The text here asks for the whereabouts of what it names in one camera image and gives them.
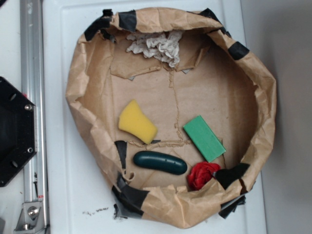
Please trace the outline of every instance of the brown paper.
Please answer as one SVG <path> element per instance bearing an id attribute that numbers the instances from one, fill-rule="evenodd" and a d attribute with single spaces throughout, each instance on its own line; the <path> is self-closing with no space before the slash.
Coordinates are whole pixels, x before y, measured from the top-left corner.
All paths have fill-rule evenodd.
<path id="1" fill-rule="evenodd" d="M 141 206 L 143 218 L 188 228 L 221 209 L 221 204 L 250 191 L 269 157 L 275 131 L 275 79 L 251 52 L 233 60 L 228 49 L 235 41 L 219 30 L 222 25 L 204 16 L 169 8 L 136 11 L 136 29 L 143 33 L 185 30 L 180 43 L 181 62 L 167 71 L 158 60 L 126 53 L 129 32 L 119 27 L 118 14 L 107 31 L 116 43 L 97 33 L 77 43 L 66 98 L 76 126 L 110 186 L 122 174 L 129 186 L 149 191 Z M 188 74 L 181 70 L 192 68 Z M 128 78 L 136 76 L 133 81 Z M 157 126 L 155 140 L 145 145 L 118 129 L 118 116 L 136 99 Z M 227 149 L 216 159 L 222 168 L 250 164 L 241 181 L 226 190 L 212 179 L 200 191 L 191 191 L 186 176 L 204 161 L 183 131 L 183 125 L 202 115 Z M 117 140 L 127 141 L 126 168 L 122 168 Z M 143 169 L 133 155 L 152 150 L 186 161 L 188 171 L 171 175 Z"/>

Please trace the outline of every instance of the green sponge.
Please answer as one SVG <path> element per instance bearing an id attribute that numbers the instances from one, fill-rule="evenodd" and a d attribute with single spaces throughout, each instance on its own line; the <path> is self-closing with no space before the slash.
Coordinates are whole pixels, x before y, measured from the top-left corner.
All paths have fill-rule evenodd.
<path id="1" fill-rule="evenodd" d="M 208 162 L 212 162 L 226 152 L 226 149 L 201 116 L 193 118 L 183 128 Z"/>

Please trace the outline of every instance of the red fabric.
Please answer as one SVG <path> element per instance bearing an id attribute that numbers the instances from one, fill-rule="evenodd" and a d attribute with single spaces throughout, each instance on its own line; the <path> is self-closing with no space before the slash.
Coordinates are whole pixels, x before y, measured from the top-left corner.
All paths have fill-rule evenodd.
<path id="1" fill-rule="evenodd" d="M 211 178 L 213 173 L 221 167 L 216 163 L 200 162 L 196 164 L 187 176 L 189 186 L 193 190 L 200 190 Z"/>

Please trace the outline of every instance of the white tray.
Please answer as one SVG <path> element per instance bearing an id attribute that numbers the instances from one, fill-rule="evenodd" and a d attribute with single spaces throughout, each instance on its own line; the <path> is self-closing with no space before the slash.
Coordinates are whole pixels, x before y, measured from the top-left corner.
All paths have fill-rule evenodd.
<path id="1" fill-rule="evenodd" d="M 53 0 L 43 1 L 44 75 L 50 222 L 52 234 L 266 234 L 261 177 L 247 204 L 223 219 L 218 214 L 181 230 L 139 219 L 114 219 L 114 199 L 98 166 L 76 130 L 65 101 L 73 51 L 79 36 L 102 9 L 144 7 L 214 11 L 233 38 L 245 44 L 239 0 Z"/>

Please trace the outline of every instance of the screw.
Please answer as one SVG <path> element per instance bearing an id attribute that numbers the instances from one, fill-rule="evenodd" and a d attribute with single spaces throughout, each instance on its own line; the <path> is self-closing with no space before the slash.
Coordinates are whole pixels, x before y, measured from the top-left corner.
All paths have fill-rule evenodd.
<path id="1" fill-rule="evenodd" d="M 25 106 L 25 110 L 26 110 L 26 111 L 31 111 L 32 109 L 33 109 L 33 106 L 30 105 L 30 104 L 27 104 L 27 105 Z"/>
<path id="2" fill-rule="evenodd" d="M 30 224 L 29 223 L 23 224 L 23 230 L 29 230 L 29 229 L 30 229 Z"/>
<path id="3" fill-rule="evenodd" d="M 32 206 L 32 207 L 30 207 L 30 208 L 28 209 L 28 215 L 29 215 L 30 217 L 34 217 L 34 216 L 38 215 L 38 213 L 39 213 L 39 210 L 38 210 L 38 208 L 35 207 L 35 206 Z"/>

